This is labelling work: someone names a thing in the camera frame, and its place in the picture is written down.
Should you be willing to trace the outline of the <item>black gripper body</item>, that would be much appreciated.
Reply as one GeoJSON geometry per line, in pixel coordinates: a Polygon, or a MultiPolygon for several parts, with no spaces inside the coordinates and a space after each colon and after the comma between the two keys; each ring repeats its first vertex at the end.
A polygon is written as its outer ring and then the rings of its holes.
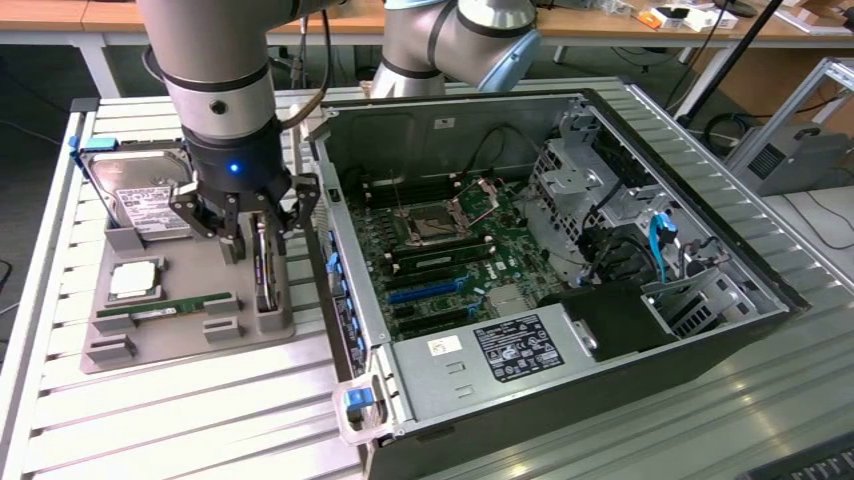
{"type": "Polygon", "coordinates": [[[250,135],[232,139],[208,138],[188,127],[182,130],[204,198],[223,200],[227,194],[284,196],[292,180],[283,163],[279,122],[267,122],[250,135]]]}

